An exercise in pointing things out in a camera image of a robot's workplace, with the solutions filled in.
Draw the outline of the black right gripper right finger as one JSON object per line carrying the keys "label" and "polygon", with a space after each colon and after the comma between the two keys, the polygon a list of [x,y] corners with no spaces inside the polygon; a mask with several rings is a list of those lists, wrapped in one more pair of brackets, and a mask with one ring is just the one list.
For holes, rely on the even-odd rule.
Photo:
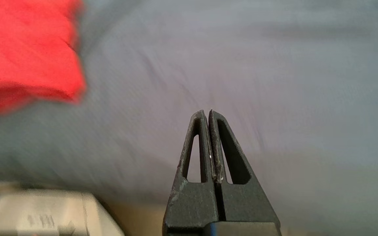
{"label": "black right gripper right finger", "polygon": [[281,223],[227,119],[209,112],[213,179],[219,215],[225,221]]}

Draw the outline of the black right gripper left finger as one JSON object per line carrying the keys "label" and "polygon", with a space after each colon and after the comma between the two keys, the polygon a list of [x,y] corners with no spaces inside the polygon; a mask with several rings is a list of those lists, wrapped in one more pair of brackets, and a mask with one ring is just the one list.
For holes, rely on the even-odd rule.
{"label": "black right gripper left finger", "polygon": [[[195,136],[199,139],[200,182],[187,179]],[[208,122],[204,111],[199,110],[190,119],[163,218],[162,234],[202,236],[206,225],[218,220]]]}

